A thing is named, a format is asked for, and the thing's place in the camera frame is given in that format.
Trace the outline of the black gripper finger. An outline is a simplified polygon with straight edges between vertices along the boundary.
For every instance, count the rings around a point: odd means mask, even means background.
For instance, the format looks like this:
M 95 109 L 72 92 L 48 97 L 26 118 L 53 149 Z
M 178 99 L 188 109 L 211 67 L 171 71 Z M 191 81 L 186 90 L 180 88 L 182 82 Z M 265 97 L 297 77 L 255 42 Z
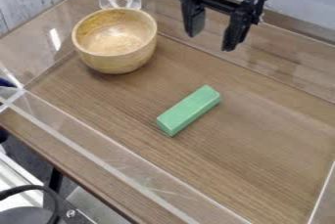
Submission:
M 195 37 L 203 29 L 204 8 L 200 0 L 180 0 L 184 31 L 188 37 Z
M 220 50 L 230 52 L 243 42 L 251 26 L 251 16 L 247 10 L 237 9 L 230 15 L 229 25 L 223 33 Z

